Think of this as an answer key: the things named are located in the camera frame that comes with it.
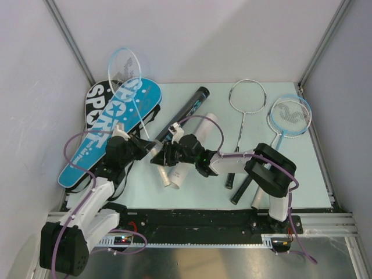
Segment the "white shuttlecock tube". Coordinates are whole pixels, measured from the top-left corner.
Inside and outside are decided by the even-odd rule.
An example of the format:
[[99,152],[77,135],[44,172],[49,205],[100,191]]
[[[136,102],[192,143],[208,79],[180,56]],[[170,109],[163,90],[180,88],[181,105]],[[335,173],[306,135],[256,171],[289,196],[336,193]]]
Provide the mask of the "white shuttlecock tube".
[[193,134],[186,134],[179,140],[178,144],[185,148],[186,160],[185,163],[176,164],[170,171],[169,180],[172,188],[181,187],[192,165],[203,176],[211,174],[209,157],[213,155],[202,146],[214,126],[210,119],[217,122],[218,118],[213,113],[207,113]]

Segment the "black shuttlecock tube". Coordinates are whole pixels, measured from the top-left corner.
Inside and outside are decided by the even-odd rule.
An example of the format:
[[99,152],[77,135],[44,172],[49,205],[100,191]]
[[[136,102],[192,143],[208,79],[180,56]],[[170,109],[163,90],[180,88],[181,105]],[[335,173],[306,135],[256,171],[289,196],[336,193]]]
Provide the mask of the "black shuttlecock tube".
[[201,106],[201,104],[210,95],[209,90],[206,87],[199,87],[193,96],[185,103],[185,105],[176,113],[176,115],[165,125],[163,130],[156,136],[155,140],[163,142],[166,139],[170,139],[170,131],[168,127],[175,122],[193,115]]

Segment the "blue racket white grip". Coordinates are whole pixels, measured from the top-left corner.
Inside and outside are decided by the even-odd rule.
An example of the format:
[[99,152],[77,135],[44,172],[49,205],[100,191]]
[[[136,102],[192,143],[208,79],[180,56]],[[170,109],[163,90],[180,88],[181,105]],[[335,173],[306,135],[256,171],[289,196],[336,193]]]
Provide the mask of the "blue racket white grip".
[[277,134],[270,145],[278,151],[284,138],[304,134],[312,122],[309,103],[297,95],[287,94],[278,98],[267,115],[267,124]]
[[108,80],[113,96],[124,102],[133,103],[142,128],[148,140],[150,140],[142,116],[145,116],[145,113],[140,112],[135,99],[143,83],[141,66],[137,56],[132,50],[121,47],[114,51],[109,59]]

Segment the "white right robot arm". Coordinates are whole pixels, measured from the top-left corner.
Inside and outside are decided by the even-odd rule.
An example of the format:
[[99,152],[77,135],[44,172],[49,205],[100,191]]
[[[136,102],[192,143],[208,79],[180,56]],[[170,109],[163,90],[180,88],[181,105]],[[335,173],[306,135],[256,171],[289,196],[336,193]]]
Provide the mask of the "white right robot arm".
[[204,177],[245,173],[269,195],[270,229],[282,233],[289,227],[290,192],[299,187],[296,165],[270,145],[259,143],[250,151],[220,153],[204,148],[196,136],[188,134],[178,142],[165,143],[151,163],[169,167],[192,164]]

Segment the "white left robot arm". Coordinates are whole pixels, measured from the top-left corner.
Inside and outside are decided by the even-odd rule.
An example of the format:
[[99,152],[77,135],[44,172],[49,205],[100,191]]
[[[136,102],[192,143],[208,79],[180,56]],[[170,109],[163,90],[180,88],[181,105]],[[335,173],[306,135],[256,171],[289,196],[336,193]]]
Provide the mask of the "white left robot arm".
[[91,173],[91,183],[78,201],[59,221],[46,222],[41,230],[39,264],[44,269],[79,276],[85,269],[95,245],[111,230],[124,231],[127,215],[103,205],[113,196],[135,160],[141,160],[155,142],[132,134],[108,139],[101,164]]

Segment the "white racket black grip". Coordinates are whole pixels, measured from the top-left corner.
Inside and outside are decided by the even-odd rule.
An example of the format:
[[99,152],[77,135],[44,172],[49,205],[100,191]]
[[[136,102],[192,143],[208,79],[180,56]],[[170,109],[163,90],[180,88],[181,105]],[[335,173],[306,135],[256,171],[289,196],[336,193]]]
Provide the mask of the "white racket black grip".
[[260,82],[243,79],[232,86],[228,100],[231,107],[242,114],[237,145],[234,150],[234,152],[239,152],[246,115],[260,112],[266,105],[267,95]]

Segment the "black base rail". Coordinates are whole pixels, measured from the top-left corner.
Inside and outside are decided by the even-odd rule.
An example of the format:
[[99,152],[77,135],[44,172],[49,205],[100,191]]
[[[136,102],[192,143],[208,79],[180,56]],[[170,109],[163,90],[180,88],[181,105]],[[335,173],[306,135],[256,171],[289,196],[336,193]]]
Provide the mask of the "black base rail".
[[303,233],[297,215],[279,222],[253,209],[123,209],[117,228],[135,230],[139,244],[175,246],[253,245],[262,244],[264,234]]

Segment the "grey aluminium frame post left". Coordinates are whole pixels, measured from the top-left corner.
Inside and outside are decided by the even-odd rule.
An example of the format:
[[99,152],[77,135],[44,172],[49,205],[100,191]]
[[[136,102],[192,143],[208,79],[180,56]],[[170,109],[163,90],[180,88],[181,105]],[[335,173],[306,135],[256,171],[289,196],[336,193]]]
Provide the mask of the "grey aluminium frame post left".
[[83,57],[83,54],[81,53],[76,43],[76,40],[73,37],[72,32],[70,31],[60,9],[58,8],[56,2],[54,0],[43,0],[43,3],[45,4],[57,28],[59,29],[67,47],[70,49],[70,52],[74,56],[83,75],[85,76],[85,78],[87,79],[90,85],[94,85],[96,81]]

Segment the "grey aluminium frame post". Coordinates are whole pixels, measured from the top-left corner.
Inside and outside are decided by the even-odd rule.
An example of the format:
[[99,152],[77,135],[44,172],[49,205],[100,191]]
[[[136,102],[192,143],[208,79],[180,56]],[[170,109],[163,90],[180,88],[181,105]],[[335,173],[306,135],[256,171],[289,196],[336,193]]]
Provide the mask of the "grey aluminium frame post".
[[310,78],[311,74],[316,69],[318,63],[320,62],[322,56],[325,54],[329,44],[331,43],[333,37],[336,35],[338,29],[340,28],[342,22],[345,20],[346,15],[349,13],[352,5],[355,3],[354,0],[343,0],[340,2],[336,12],[334,13],[328,27],[326,28],[314,54],[312,55],[309,63],[307,64],[300,80],[298,81],[298,87],[303,90],[306,82]]
[[96,81],[83,57],[83,54],[81,53],[76,43],[76,40],[73,37],[72,32],[70,31],[60,9],[58,8],[56,2],[54,0],[43,0],[43,3],[45,4],[57,28],[59,29],[67,47],[70,49],[70,52],[74,56],[83,75],[85,76],[85,78],[87,79],[90,85],[94,85]]

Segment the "grey aluminium frame post right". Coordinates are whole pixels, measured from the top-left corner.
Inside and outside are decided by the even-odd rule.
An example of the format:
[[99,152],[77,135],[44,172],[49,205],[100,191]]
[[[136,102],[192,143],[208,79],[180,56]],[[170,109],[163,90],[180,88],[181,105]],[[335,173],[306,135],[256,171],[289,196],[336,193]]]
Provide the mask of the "grey aluminium frame post right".
[[316,69],[318,63],[320,62],[322,56],[325,54],[329,44],[331,43],[333,37],[336,35],[338,29],[340,28],[342,22],[345,20],[346,15],[349,13],[352,5],[355,3],[354,0],[343,0],[340,2],[336,12],[334,13],[328,27],[326,28],[314,54],[312,55],[309,63],[307,64],[300,80],[298,81],[298,87],[303,90],[306,82],[310,78],[311,74]]

